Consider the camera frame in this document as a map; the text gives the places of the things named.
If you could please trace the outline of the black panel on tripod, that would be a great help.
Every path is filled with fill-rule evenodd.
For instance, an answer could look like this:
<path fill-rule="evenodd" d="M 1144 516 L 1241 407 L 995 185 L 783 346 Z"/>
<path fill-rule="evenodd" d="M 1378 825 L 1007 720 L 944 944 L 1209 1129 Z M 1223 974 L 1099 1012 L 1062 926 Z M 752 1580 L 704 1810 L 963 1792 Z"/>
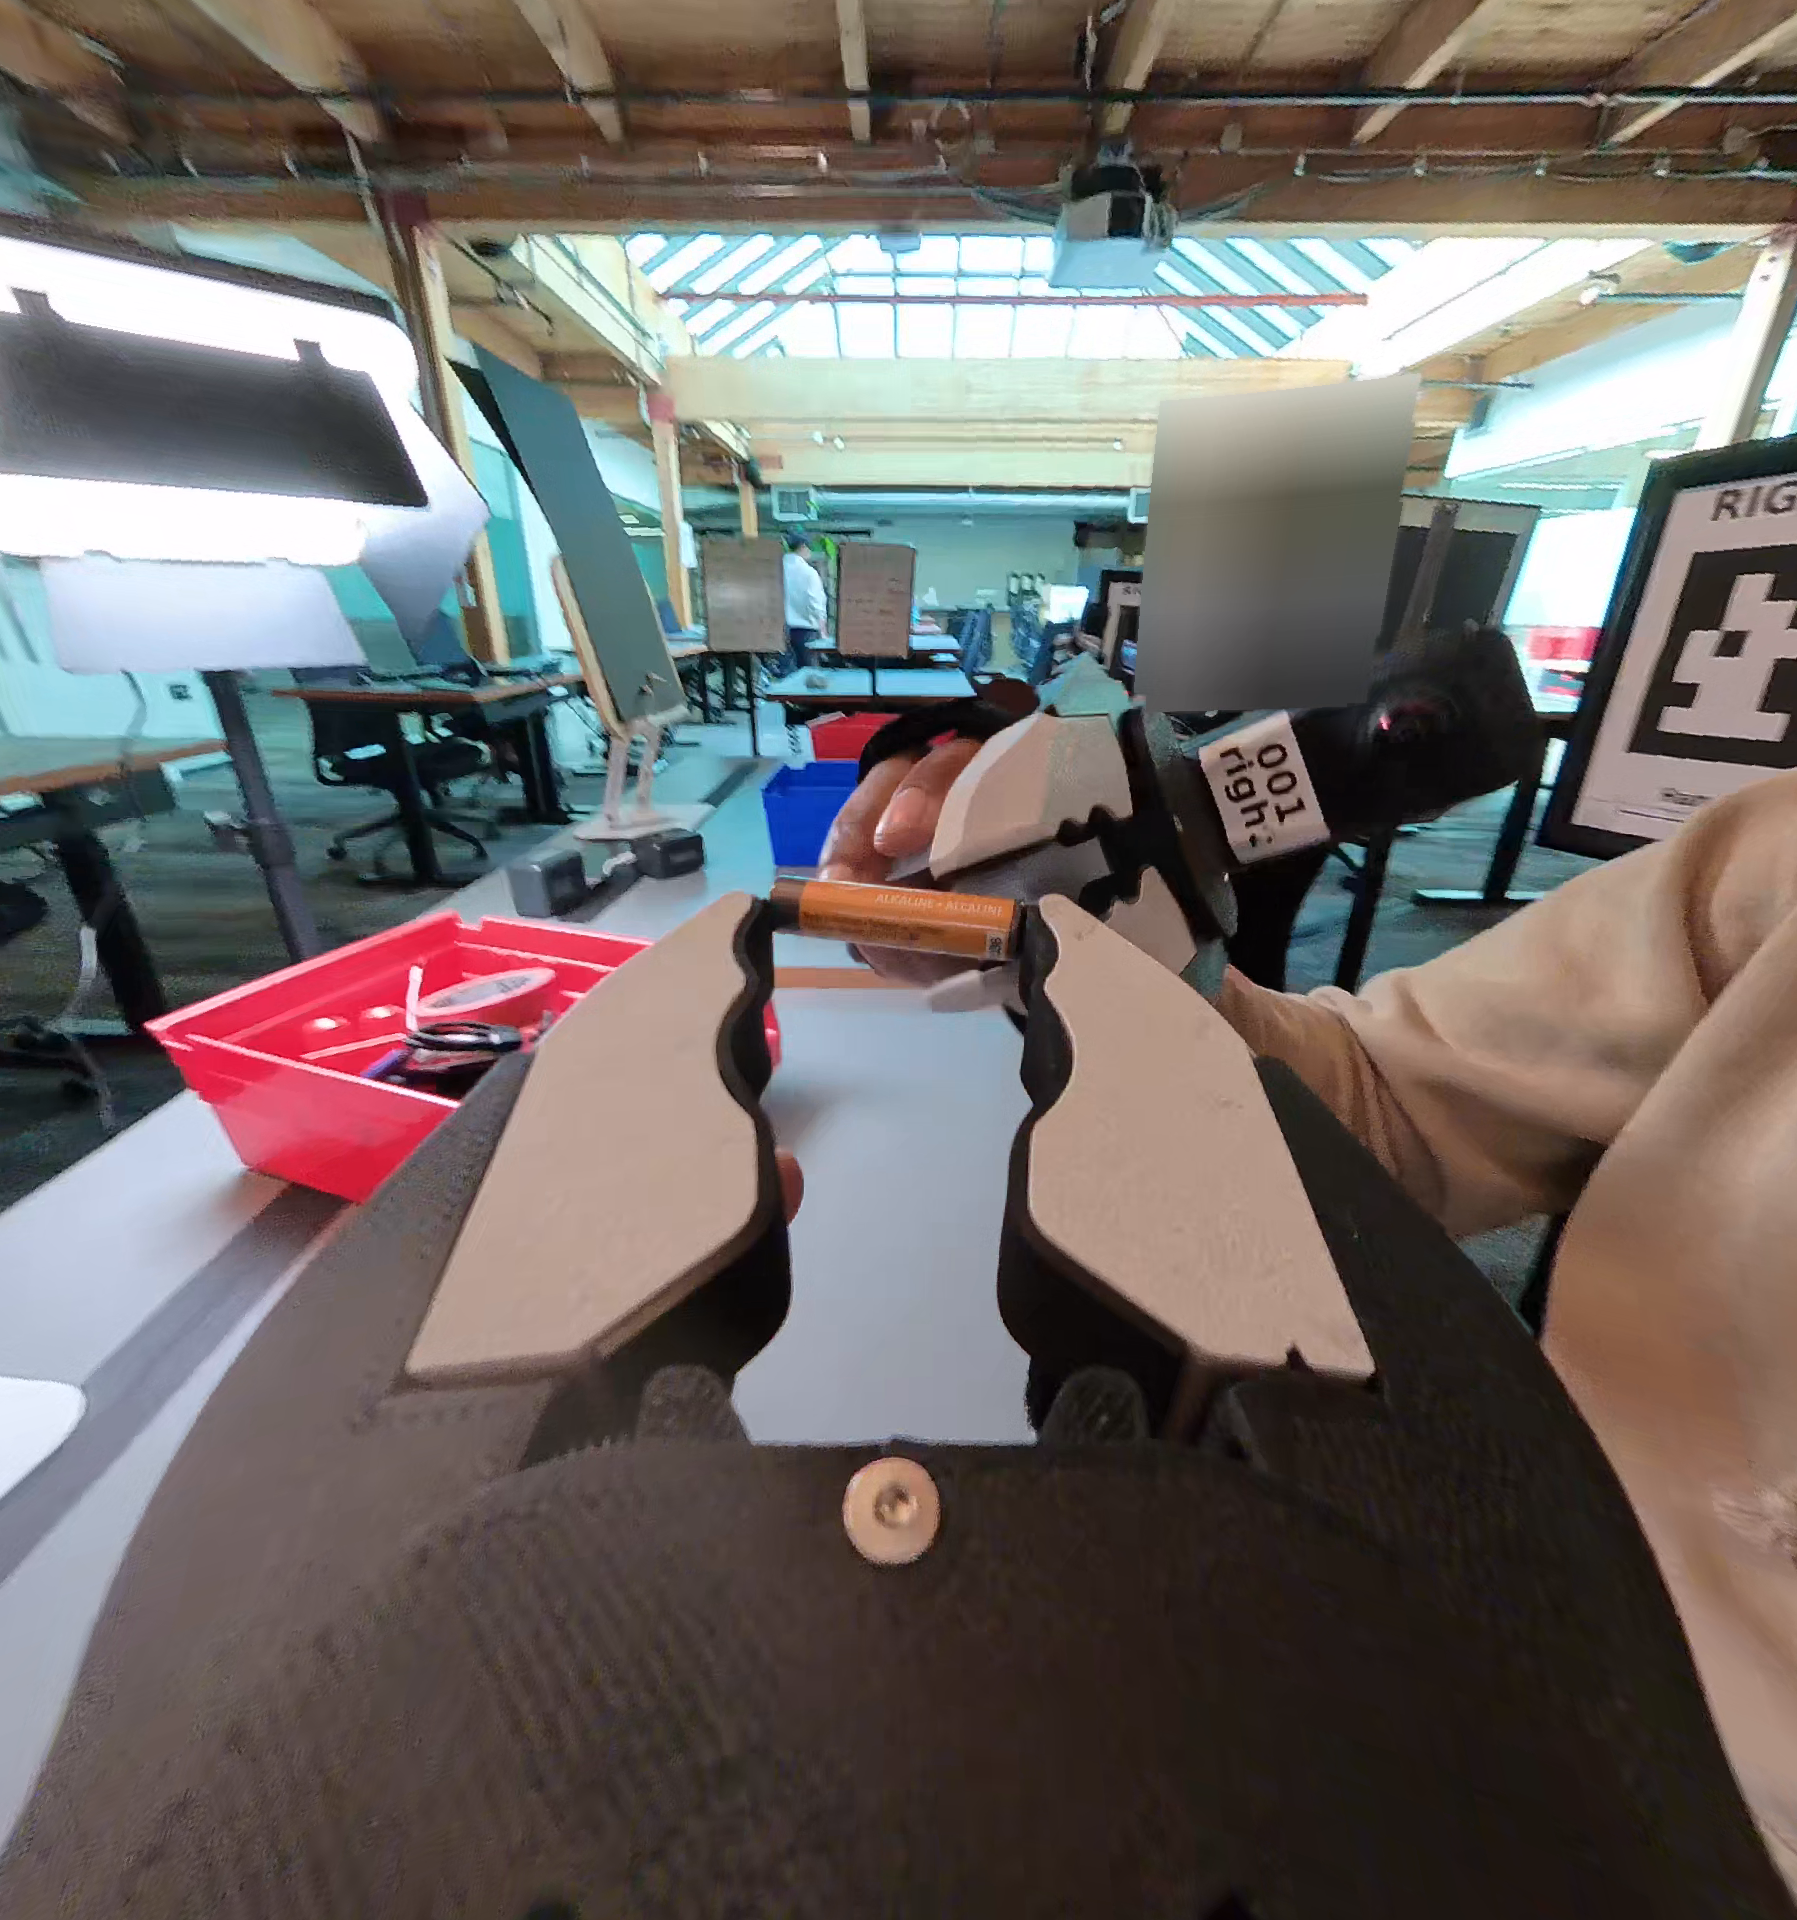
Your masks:
<path fill-rule="evenodd" d="M 1501 626 L 1539 519 L 1534 503 L 1407 492 L 1378 653 L 1463 622 Z"/>

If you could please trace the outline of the person's beige hoodie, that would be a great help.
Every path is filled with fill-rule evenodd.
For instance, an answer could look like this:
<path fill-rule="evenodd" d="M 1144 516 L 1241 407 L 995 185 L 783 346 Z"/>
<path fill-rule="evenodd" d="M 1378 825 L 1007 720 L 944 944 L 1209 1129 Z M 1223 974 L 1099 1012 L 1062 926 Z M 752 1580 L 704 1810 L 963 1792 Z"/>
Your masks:
<path fill-rule="evenodd" d="M 1797 1889 L 1797 774 L 1516 930 L 1549 963 L 1546 1112 L 1600 1147 L 1549 1352 L 1649 1519 Z"/>

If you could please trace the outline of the blue plastic bin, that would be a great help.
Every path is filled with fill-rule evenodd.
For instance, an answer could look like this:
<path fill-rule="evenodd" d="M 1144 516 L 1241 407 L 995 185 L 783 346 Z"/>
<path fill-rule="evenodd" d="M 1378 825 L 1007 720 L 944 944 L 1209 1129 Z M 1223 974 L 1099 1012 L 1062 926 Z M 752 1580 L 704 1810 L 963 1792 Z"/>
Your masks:
<path fill-rule="evenodd" d="M 858 780 L 861 772 L 852 758 L 813 758 L 768 774 L 764 816 L 777 871 L 813 871 L 819 865 L 838 810 L 858 790 Z"/>

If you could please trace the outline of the grey upright panel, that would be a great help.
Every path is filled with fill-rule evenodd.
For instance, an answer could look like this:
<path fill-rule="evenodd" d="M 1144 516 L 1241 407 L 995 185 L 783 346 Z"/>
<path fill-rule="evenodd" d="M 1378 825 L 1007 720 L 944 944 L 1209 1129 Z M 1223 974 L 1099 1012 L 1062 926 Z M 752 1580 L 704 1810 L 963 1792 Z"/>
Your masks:
<path fill-rule="evenodd" d="M 575 403 L 482 346 L 470 354 L 470 364 L 457 364 L 460 382 L 551 526 L 595 659 L 583 668 L 595 708 L 612 707 L 633 726 L 679 720 L 686 686 Z"/>

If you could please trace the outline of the red tape roll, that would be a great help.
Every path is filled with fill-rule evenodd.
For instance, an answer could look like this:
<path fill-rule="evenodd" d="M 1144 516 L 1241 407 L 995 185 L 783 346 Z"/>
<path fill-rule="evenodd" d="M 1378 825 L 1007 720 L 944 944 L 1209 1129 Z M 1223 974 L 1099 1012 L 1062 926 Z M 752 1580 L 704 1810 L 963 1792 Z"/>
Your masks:
<path fill-rule="evenodd" d="M 558 972 L 521 966 L 479 972 L 452 984 L 425 986 L 409 1002 L 411 1024 L 527 1024 L 545 1012 Z"/>

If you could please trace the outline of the brown wooden stick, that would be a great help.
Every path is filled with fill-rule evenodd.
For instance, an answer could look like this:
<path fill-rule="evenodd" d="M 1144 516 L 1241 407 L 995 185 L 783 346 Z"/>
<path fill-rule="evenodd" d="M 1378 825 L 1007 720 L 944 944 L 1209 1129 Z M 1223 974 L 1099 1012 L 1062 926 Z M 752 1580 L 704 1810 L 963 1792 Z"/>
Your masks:
<path fill-rule="evenodd" d="M 1017 956 L 1029 917 L 1020 899 L 799 877 L 777 878 L 764 905 L 773 930 L 968 966 Z"/>

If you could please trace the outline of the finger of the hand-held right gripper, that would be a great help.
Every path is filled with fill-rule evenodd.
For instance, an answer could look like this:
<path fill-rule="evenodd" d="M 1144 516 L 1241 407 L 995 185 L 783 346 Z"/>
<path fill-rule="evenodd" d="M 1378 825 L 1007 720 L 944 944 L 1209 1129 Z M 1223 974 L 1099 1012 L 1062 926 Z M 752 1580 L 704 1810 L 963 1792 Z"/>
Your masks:
<path fill-rule="evenodd" d="M 1171 974 L 1184 974 L 1199 959 L 1199 942 L 1166 881 L 1141 881 L 1136 899 L 1117 899 L 1105 916 L 1129 944 L 1154 956 Z M 937 1012 L 1007 1011 L 1023 1012 L 1017 966 L 959 968 L 923 986 L 928 1008 Z"/>
<path fill-rule="evenodd" d="M 1112 716 L 1030 711 L 980 744 L 944 792 L 931 874 L 947 881 L 990 860 L 1042 848 L 1068 829 L 1127 823 L 1132 772 Z"/>

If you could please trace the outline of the person's right hand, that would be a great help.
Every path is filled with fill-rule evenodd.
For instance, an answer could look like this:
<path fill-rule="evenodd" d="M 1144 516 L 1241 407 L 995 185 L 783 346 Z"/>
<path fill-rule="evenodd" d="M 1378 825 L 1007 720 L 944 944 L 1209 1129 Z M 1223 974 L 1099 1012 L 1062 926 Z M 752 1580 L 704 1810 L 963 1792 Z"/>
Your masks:
<path fill-rule="evenodd" d="M 951 735 L 922 755 L 877 762 L 841 805 L 813 877 L 878 887 L 934 884 L 931 848 L 940 813 L 977 755 L 980 741 Z"/>

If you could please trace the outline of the background wooden desk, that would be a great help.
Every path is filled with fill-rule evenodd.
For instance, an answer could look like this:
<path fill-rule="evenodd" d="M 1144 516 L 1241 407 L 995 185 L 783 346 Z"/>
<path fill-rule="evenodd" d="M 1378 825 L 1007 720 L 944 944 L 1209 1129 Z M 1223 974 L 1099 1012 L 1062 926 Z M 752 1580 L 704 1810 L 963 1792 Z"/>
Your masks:
<path fill-rule="evenodd" d="M 227 758 L 221 735 L 105 738 L 0 732 L 0 854 L 44 848 L 95 939 L 95 968 L 120 1018 L 105 1036 L 139 1036 L 168 1012 L 165 981 L 102 829 L 145 823 L 175 807 L 168 768 Z"/>
<path fill-rule="evenodd" d="M 302 708 L 311 699 L 391 707 L 405 717 L 409 732 L 421 732 L 423 720 L 431 720 L 445 732 L 473 738 L 493 755 L 490 774 L 516 777 L 521 787 L 521 805 L 509 816 L 524 825 L 563 829 L 575 813 L 563 798 L 563 780 L 551 752 L 551 711 L 575 698 L 582 686 L 583 679 L 575 670 L 500 673 L 479 682 L 448 682 L 440 676 L 294 679 L 271 687 L 271 699 Z M 400 837 L 391 842 L 388 865 L 391 884 L 440 887 L 409 881 L 411 871 Z"/>

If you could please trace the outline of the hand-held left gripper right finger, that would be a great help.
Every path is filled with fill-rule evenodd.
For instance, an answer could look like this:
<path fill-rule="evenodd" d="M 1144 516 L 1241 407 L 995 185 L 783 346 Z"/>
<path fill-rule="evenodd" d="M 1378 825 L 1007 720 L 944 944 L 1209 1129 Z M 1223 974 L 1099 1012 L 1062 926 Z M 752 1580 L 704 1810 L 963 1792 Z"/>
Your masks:
<path fill-rule="evenodd" d="M 1023 944 L 1020 1245 L 1196 1376 L 1300 1360 L 1366 1384 L 1366 1343 L 1251 1048 L 1191 984 L 1045 898 Z"/>

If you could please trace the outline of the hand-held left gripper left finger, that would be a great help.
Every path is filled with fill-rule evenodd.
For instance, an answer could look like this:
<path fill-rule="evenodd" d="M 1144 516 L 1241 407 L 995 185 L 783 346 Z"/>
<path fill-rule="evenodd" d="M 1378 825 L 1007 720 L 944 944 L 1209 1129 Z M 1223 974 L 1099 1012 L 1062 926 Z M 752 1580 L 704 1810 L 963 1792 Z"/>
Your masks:
<path fill-rule="evenodd" d="M 689 1363 L 734 1381 L 783 1322 L 765 902 L 724 893 L 533 1048 L 405 1357 L 409 1381 Z"/>

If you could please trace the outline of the dark grey box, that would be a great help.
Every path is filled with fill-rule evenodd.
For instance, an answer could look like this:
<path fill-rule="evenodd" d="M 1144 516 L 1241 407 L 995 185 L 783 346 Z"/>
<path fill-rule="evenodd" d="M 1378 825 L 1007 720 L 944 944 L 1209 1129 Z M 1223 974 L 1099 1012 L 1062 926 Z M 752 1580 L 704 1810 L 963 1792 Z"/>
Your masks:
<path fill-rule="evenodd" d="M 521 920 L 567 920 L 588 905 L 595 881 L 588 874 L 583 848 L 575 842 L 533 848 L 503 871 L 509 913 Z"/>

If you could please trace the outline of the black office chair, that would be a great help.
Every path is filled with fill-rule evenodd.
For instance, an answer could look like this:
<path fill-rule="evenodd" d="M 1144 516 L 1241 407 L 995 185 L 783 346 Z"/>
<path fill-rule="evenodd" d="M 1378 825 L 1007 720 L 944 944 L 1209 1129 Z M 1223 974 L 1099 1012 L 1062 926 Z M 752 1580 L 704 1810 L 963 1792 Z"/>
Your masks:
<path fill-rule="evenodd" d="M 493 755 L 464 735 L 445 732 L 423 720 L 409 732 L 405 717 L 391 707 L 354 699 L 311 699 L 314 777 L 335 790 L 369 790 L 391 798 L 391 813 L 336 831 L 326 854 L 348 860 L 358 841 L 369 841 L 366 881 L 391 884 L 391 842 L 400 837 L 411 884 L 460 881 L 448 874 L 439 842 L 464 847 L 476 871 L 490 860 L 485 835 L 469 825 L 449 802 L 452 787 L 493 772 Z"/>

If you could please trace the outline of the studio light panel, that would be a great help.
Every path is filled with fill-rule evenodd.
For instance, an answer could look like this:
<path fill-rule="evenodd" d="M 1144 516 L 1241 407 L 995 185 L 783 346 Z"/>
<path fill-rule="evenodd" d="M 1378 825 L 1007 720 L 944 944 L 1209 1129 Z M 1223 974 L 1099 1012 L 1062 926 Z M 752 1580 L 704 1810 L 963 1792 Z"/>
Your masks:
<path fill-rule="evenodd" d="M 0 216 L 0 556 L 71 673 L 358 665 L 423 637 L 485 501 L 378 298 Z"/>

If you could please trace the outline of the person's right forearm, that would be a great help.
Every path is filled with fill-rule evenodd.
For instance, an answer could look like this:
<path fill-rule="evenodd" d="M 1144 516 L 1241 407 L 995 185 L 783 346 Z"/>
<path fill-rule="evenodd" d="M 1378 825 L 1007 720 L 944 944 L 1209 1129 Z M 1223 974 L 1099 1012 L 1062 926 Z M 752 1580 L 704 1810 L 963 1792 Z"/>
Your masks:
<path fill-rule="evenodd" d="M 1291 1066 L 1445 1230 L 1555 1212 L 1613 1157 L 1688 1144 L 1683 1062 L 1755 942 L 1747 851 L 1680 831 L 1363 992 L 1229 972 L 1218 1012 Z"/>

